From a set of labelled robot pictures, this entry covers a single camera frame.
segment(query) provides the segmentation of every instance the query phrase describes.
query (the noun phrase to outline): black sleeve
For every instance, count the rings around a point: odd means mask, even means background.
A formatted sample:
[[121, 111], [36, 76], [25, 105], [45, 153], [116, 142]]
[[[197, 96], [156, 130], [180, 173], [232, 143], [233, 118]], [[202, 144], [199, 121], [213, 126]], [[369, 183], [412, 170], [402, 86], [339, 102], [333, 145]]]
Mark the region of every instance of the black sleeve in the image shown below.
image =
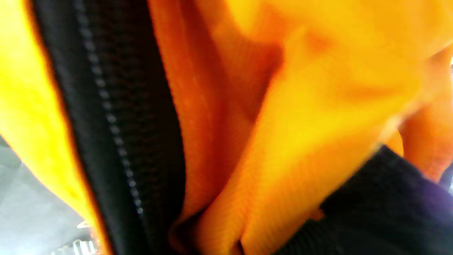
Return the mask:
[[453, 197], [382, 147], [278, 255], [453, 255]]

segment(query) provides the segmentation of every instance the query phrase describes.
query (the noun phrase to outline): orange fabric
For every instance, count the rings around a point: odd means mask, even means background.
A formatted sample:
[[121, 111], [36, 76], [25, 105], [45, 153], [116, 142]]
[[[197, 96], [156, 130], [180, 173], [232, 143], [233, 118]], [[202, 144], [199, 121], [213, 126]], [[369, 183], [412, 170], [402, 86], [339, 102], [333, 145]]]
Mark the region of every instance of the orange fabric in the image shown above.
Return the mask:
[[275, 251], [407, 118], [408, 159], [433, 179], [451, 162], [451, 1], [149, 4], [202, 254]]
[[0, 133], [48, 189], [91, 223], [111, 254], [30, 8], [25, 0], [0, 4]]

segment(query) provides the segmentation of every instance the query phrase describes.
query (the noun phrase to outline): zipper teeth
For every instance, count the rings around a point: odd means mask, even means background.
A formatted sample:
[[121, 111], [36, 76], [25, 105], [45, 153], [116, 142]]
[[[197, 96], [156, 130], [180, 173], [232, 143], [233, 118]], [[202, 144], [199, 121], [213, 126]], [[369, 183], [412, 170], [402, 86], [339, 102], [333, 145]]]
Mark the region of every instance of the zipper teeth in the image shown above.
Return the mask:
[[106, 120], [109, 123], [109, 129], [112, 133], [113, 142], [116, 145], [118, 155], [120, 156], [121, 163], [124, 167], [125, 174], [127, 176], [127, 183], [130, 187], [130, 193], [134, 199], [136, 211], [142, 217], [143, 207], [139, 197], [139, 192], [136, 188], [136, 181], [134, 179], [134, 172], [130, 168], [130, 161], [127, 156], [127, 151], [124, 147], [124, 140], [120, 136], [120, 128], [116, 124], [117, 117], [113, 112], [113, 104], [110, 100], [111, 96], [109, 91], [106, 89], [107, 82], [103, 77], [101, 65], [99, 63], [99, 56], [96, 53], [96, 44], [93, 40], [93, 31], [90, 29], [89, 18], [87, 16], [87, 9], [82, 0], [74, 0], [74, 8], [76, 10], [76, 19], [79, 24], [79, 31], [83, 38], [83, 45], [87, 50], [87, 57], [91, 64], [90, 68], [95, 76], [95, 83], [98, 88], [99, 96], [102, 99], [102, 106], [106, 112]]

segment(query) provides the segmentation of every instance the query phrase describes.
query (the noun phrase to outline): black zipper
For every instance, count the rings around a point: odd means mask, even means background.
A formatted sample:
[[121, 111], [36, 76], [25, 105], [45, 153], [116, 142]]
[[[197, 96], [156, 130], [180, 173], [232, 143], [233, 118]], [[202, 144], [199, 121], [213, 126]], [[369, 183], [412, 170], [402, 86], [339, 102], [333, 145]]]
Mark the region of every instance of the black zipper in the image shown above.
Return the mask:
[[55, 80], [115, 254], [172, 254], [181, 132], [146, 0], [34, 0]]

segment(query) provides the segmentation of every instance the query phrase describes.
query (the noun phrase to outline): ribbed fabric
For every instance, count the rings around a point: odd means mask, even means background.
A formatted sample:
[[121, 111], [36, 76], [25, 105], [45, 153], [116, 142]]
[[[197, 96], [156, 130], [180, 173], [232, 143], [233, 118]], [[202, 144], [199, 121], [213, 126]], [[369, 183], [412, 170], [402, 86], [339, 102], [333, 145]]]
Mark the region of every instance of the ribbed fabric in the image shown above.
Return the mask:
[[382, 147], [278, 255], [453, 254], [453, 197]]
[[173, 247], [277, 251], [379, 142], [438, 181], [451, 2], [149, 0], [186, 159]]

